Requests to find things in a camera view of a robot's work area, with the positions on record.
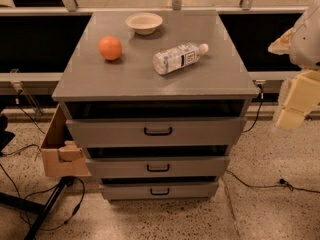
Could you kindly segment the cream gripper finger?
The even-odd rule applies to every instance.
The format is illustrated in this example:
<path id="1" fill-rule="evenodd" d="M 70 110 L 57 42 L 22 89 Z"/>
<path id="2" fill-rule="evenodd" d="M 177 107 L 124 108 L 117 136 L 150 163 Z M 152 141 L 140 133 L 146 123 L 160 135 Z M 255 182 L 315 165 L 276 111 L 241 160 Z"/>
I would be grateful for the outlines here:
<path id="1" fill-rule="evenodd" d="M 276 55 L 290 54 L 292 35 L 293 28 L 290 28 L 269 45 L 268 51 Z"/>

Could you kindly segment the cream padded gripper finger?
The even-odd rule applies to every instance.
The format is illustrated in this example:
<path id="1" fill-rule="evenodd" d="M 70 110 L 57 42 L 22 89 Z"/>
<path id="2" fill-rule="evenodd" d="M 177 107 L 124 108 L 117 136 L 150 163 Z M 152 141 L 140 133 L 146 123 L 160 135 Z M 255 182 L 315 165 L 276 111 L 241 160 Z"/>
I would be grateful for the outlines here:
<path id="1" fill-rule="evenodd" d="M 275 112 L 275 127 L 282 131 L 294 131 L 320 103 L 320 72 L 302 70 L 294 78 L 283 81 L 278 108 Z"/>

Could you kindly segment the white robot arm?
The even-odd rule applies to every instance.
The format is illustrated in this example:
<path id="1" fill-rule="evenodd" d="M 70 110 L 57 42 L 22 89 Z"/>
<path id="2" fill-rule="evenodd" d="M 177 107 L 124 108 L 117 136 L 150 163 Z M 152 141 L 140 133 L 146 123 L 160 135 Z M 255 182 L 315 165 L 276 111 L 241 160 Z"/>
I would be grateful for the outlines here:
<path id="1" fill-rule="evenodd" d="M 281 85 L 273 116 L 274 131 L 290 133 L 320 103 L 320 0 L 315 0 L 295 24 L 268 47 L 277 55 L 289 55 L 301 71 Z"/>

